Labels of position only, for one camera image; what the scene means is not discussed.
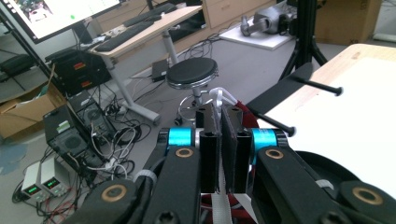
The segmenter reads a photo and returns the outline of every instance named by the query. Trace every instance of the black rod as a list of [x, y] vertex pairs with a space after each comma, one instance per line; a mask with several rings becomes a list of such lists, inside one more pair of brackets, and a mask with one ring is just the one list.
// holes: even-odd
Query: black rod
[[281, 123], [281, 122], [279, 122], [277, 120], [271, 119], [270, 117], [265, 116], [264, 114], [258, 113], [258, 114], [255, 114], [255, 115], [256, 115], [257, 118], [263, 119], [265, 122], [268, 122], [269, 124], [274, 125], [278, 129], [284, 131], [285, 133], [288, 134], [288, 137], [292, 137], [296, 133], [296, 129], [294, 127], [286, 126], [285, 124], [283, 124], [283, 123]]
[[312, 86], [312, 87], [315, 87], [315, 88], [318, 88], [318, 89], [321, 89], [321, 90], [324, 90], [324, 91], [332, 92], [336, 96], [339, 96], [339, 95], [341, 95], [343, 93], [343, 88], [342, 87], [334, 88], [334, 87], [331, 87], [331, 86], [326, 86], [326, 85], [323, 85], [321, 83], [317, 83], [317, 82], [310, 81], [310, 80], [304, 80], [304, 79], [301, 79], [301, 78], [297, 79], [297, 81], [299, 81], [301, 83], [304, 83], [304, 84], [306, 84], [308, 86]]

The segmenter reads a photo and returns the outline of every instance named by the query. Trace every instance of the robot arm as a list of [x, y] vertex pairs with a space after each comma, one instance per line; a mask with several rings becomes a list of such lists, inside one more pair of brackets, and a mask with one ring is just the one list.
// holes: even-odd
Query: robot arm
[[252, 26], [249, 26], [246, 16], [242, 17], [241, 32], [244, 36], [250, 36], [256, 32], [265, 32], [271, 27], [271, 21], [268, 18], [261, 18]]

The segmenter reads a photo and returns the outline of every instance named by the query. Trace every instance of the tripod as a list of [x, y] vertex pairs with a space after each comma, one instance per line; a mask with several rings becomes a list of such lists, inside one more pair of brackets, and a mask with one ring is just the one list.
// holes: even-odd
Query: tripod
[[327, 62], [315, 41], [316, 16], [317, 0], [298, 1], [296, 44], [279, 80], [288, 76], [293, 67], [297, 69], [305, 63], [311, 63], [312, 57], [320, 65]]

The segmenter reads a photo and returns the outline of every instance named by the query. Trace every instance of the white table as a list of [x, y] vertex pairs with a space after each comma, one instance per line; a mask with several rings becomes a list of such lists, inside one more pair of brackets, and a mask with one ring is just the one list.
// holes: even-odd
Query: white table
[[294, 150], [333, 160], [396, 198], [396, 49], [352, 45], [311, 80], [344, 93], [303, 86], [266, 115], [296, 128]]

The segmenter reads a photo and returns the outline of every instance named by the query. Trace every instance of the computer monitor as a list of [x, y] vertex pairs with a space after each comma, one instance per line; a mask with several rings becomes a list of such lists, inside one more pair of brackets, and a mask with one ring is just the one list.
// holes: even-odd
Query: computer monitor
[[0, 1], [36, 44], [120, 5], [120, 0]]

